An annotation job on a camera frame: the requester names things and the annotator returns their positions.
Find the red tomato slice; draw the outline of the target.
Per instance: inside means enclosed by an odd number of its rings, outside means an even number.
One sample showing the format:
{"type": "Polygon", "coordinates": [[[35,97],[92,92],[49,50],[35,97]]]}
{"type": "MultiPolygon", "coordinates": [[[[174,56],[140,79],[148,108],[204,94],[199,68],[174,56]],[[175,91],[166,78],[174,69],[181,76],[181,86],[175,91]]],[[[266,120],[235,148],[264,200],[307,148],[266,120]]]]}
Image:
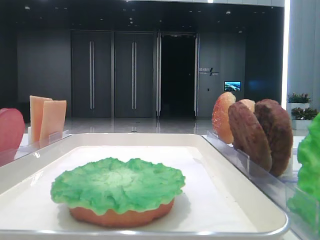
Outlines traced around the red tomato slice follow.
{"type": "Polygon", "coordinates": [[[0,151],[17,149],[23,138],[25,122],[16,108],[0,109],[0,151]]]}

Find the green lettuce leaf on tray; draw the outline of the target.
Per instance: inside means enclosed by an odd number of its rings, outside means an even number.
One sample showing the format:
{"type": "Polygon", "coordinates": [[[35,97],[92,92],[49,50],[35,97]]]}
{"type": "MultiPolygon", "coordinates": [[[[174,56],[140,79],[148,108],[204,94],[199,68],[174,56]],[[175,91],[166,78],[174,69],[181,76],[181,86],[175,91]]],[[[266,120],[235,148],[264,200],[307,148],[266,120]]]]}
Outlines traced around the green lettuce leaf on tray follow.
{"type": "Polygon", "coordinates": [[[98,216],[113,210],[145,212],[170,203],[185,186],[182,171],[140,158],[107,157],[66,170],[51,184],[53,202],[82,207],[98,216]]]}

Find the brown meat patty left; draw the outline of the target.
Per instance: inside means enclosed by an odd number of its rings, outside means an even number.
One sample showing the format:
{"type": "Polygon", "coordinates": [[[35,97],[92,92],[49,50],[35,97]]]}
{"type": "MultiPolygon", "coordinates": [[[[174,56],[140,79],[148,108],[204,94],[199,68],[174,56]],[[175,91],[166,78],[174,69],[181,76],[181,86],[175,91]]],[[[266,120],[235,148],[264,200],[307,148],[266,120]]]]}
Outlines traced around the brown meat patty left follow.
{"type": "Polygon", "coordinates": [[[269,172],[272,168],[271,149],[254,113],[244,103],[237,101],[228,108],[228,122],[233,135],[233,146],[269,172]]]}

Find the brown meat patty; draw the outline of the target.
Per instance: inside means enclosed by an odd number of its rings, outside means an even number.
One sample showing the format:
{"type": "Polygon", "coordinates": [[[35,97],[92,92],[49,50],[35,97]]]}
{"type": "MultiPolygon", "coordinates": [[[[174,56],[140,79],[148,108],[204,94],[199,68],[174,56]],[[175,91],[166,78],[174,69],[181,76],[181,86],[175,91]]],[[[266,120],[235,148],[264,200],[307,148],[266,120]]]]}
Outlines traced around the brown meat patty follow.
{"type": "Polygon", "coordinates": [[[237,101],[228,108],[228,122],[233,135],[233,146],[269,172],[272,168],[271,149],[254,113],[244,103],[237,101]]]}
{"type": "Polygon", "coordinates": [[[263,99],[255,103],[254,114],[262,126],[271,151],[270,174],[281,176],[289,165],[293,147],[291,119],[275,100],[263,99]]]}

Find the orange cheese slice right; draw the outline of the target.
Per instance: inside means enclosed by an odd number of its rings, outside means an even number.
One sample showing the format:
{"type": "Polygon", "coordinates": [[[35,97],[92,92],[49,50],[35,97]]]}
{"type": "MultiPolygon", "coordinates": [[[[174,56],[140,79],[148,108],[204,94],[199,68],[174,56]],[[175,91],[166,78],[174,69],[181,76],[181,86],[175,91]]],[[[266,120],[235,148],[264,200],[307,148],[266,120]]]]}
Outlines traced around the orange cheese slice right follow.
{"type": "Polygon", "coordinates": [[[44,102],[40,141],[48,139],[50,135],[55,133],[58,133],[60,137],[63,135],[66,109],[66,100],[50,100],[44,102]]]}

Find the brown meat patty right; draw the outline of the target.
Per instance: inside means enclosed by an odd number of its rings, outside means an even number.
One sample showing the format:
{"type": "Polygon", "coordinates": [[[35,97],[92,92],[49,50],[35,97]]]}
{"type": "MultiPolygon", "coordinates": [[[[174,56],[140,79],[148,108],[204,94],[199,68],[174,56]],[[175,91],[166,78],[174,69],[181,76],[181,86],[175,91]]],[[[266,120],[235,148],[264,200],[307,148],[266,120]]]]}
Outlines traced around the brown meat patty right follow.
{"type": "Polygon", "coordinates": [[[291,119],[275,100],[263,99],[255,103],[254,114],[262,126],[271,151],[270,174],[281,176],[289,165],[293,147],[291,119]]]}

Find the orange cheese slice left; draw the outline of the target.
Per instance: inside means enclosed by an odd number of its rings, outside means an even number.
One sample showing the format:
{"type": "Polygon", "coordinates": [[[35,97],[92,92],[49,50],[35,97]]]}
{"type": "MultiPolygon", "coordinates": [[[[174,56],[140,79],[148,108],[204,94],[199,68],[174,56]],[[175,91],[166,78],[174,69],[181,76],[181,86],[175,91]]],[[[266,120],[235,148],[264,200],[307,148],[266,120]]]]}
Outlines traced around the orange cheese slice left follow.
{"type": "Polygon", "coordinates": [[[52,98],[29,96],[30,101],[30,127],[31,127],[31,140],[32,143],[38,142],[40,139],[43,109],[45,101],[52,101],[52,98]]]}

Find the green lettuce leaf in rack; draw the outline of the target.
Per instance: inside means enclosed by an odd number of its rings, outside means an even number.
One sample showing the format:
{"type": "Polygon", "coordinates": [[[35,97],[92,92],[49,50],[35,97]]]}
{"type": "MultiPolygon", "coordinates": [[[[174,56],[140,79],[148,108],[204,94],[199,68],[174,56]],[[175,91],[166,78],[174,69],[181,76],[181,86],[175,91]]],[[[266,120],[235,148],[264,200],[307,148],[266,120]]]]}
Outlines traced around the green lettuce leaf in rack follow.
{"type": "Polygon", "coordinates": [[[289,209],[313,228],[320,228],[320,116],[308,127],[308,135],[298,144],[298,190],[287,204],[289,209]]]}

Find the sesame bun half right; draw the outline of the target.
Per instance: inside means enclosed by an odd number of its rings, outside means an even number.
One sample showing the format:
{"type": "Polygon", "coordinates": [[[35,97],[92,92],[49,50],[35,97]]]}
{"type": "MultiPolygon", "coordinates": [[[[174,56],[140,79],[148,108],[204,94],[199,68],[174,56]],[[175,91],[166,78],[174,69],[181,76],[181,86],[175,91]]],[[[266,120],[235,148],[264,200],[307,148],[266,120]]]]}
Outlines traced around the sesame bun half right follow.
{"type": "Polygon", "coordinates": [[[251,112],[255,111],[255,101],[250,99],[241,99],[240,102],[246,105],[251,112]]]}

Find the white rectangular metal tray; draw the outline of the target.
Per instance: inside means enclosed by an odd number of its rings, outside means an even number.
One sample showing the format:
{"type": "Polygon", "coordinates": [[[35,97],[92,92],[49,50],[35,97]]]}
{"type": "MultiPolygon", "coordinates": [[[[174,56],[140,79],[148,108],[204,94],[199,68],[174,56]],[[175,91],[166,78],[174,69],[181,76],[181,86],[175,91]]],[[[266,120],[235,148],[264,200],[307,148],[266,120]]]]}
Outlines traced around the white rectangular metal tray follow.
{"type": "Polygon", "coordinates": [[[0,169],[3,240],[280,240],[289,226],[280,207],[196,134],[74,134],[0,169]],[[110,229],[78,222],[51,200],[58,175],[108,157],[180,169],[185,186],[170,213],[147,226],[110,229]]]}

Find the bottom bun on tray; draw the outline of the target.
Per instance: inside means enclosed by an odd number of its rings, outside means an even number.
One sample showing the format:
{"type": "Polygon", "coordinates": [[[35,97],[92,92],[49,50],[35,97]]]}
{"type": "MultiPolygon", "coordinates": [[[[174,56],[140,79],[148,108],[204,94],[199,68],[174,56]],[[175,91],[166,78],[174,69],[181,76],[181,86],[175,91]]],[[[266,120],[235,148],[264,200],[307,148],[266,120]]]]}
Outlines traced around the bottom bun on tray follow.
{"type": "Polygon", "coordinates": [[[137,212],[128,210],[119,214],[109,209],[103,215],[97,215],[90,209],[84,207],[70,208],[69,212],[73,218],[80,222],[86,222],[108,228],[134,228],[150,224],[152,221],[166,216],[174,205],[175,198],[168,204],[161,204],[158,208],[137,212]]]}

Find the clear acrylic rack left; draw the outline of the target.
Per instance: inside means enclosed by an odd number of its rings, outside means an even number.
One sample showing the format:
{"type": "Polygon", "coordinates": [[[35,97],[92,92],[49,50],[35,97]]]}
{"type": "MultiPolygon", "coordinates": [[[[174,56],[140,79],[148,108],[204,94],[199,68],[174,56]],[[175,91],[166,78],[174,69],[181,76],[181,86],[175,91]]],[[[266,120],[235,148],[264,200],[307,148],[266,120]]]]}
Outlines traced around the clear acrylic rack left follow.
{"type": "Polygon", "coordinates": [[[70,135],[69,130],[65,130],[62,133],[52,133],[47,139],[41,140],[27,145],[21,145],[17,149],[9,149],[0,153],[0,166],[9,164],[23,156],[30,153],[39,151],[40,149],[47,147],[53,143],[56,143],[70,135]]]}

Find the clear acrylic rack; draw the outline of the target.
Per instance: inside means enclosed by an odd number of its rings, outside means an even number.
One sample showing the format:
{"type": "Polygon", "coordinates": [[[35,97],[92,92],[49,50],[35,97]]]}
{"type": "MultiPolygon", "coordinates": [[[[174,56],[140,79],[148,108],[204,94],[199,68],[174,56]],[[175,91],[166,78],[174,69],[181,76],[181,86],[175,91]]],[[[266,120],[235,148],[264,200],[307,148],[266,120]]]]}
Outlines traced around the clear acrylic rack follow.
{"type": "Polygon", "coordinates": [[[291,230],[299,239],[320,238],[320,202],[298,188],[295,175],[275,177],[252,162],[246,153],[221,141],[214,132],[208,131],[203,137],[288,214],[291,230]]]}
{"type": "Polygon", "coordinates": [[[23,156],[30,153],[39,151],[40,149],[47,147],[53,143],[56,143],[70,135],[69,130],[65,130],[62,133],[52,133],[47,139],[41,140],[27,145],[21,145],[17,149],[9,149],[0,153],[0,166],[9,164],[23,156]]]}

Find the clear acrylic rack right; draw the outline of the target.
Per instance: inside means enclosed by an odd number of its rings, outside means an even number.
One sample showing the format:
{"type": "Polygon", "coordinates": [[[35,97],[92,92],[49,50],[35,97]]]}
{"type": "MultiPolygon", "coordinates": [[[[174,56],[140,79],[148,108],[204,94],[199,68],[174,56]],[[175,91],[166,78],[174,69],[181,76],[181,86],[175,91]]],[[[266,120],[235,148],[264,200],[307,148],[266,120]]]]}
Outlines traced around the clear acrylic rack right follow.
{"type": "Polygon", "coordinates": [[[208,131],[203,137],[288,214],[291,230],[299,239],[320,238],[320,202],[298,188],[295,175],[275,177],[252,162],[246,153],[221,141],[214,132],[208,131]]]}

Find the small wall screen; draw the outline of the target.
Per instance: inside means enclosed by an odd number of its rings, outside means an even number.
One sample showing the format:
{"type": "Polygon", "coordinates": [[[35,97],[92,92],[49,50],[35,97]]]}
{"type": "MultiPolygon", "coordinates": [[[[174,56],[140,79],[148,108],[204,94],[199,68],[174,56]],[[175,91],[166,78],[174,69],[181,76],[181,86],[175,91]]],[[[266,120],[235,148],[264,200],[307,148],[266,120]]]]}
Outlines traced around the small wall screen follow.
{"type": "Polygon", "coordinates": [[[241,90],[240,81],[225,81],[224,82],[224,91],[225,92],[238,92],[241,90]]]}

